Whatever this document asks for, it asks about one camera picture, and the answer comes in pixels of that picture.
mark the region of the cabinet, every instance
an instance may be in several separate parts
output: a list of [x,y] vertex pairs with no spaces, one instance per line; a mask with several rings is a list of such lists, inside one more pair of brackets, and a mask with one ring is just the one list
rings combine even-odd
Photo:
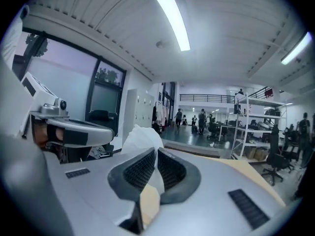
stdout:
[[123,144],[134,125],[152,127],[154,97],[140,89],[128,90],[123,124]]

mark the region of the ceiling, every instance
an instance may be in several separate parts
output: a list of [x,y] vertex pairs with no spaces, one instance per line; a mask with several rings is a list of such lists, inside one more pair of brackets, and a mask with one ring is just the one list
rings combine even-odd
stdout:
[[[49,15],[60,24],[67,18],[67,27],[86,26],[86,34],[94,30],[104,46],[154,82],[281,85],[291,93],[315,84],[313,44],[301,53],[299,62],[281,64],[306,31],[285,0],[176,2],[190,51],[180,51],[156,0],[30,0],[29,22]],[[156,47],[159,41],[161,48]],[[309,73],[311,77],[303,80]],[[302,84],[290,85],[297,79]]]

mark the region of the cardboard box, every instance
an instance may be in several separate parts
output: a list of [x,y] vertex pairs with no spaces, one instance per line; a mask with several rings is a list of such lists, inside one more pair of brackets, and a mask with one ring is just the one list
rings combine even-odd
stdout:
[[267,155],[268,155],[268,150],[258,148],[258,149],[256,149],[254,159],[256,159],[257,161],[263,161],[266,159]]
[[248,158],[248,159],[253,159],[254,156],[255,156],[255,153],[256,153],[256,148],[255,147],[245,147],[246,150],[245,150],[245,156]]

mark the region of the black office chair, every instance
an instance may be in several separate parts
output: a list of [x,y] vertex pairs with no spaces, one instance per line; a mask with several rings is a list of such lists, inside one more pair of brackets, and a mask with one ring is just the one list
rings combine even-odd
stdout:
[[272,186],[275,185],[275,177],[280,178],[282,182],[283,178],[277,173],[277,171],[287,168],[290,163],[279,154],[279,129],[277,125],[273,127],[272,133],[270,134],[270,153],[266,162],[272,167],[272,170],[264,169],[263,172],[266,173],[261,175],[272,176]]
[[[290,128],[285,128],[284,131],[284,145],[282,149],[281,155],[288,159],[290,162],[292,159],[295,159],[295,161],[299,160],[299,152],[293,152],[294,148],[298,146],[297,141],[297,132],[293,130],[293,124],[291,124]],[[291,151],[288,151],[288,147],[291,144]]]
[[[115,121],[108,117],[108,111],[105,110],[93,110],[89,113],[88,121],[97,125],[108,127],[116,132]],[[104,144],[102,145],[105,152],[109,154],[108,157],[113,155],[114,145]]]
[[213,122],[209,123],[208,131],[211,133],[210,136],[207,136],[207,139],[217,138],[220,133],[220,128],[215,125]]

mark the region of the fluorescent ceiling light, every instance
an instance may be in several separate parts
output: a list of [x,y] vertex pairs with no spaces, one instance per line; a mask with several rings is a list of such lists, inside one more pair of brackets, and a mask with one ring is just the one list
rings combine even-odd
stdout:
[[157,0],[161,5],[167,19],[177,38],[177,42],[181,51],[189,51],[190,45],[187,36],[187,31],[181,13],[175,0]]
[[311,40],[312,36],[309,32],[307,32],[301,42],[290,53],[288,53],[285,58],[281,60],[281,63],[284,65],[288,64],[291,60],[299,55],[299,53],[308,45],[308,43],[310,43]]

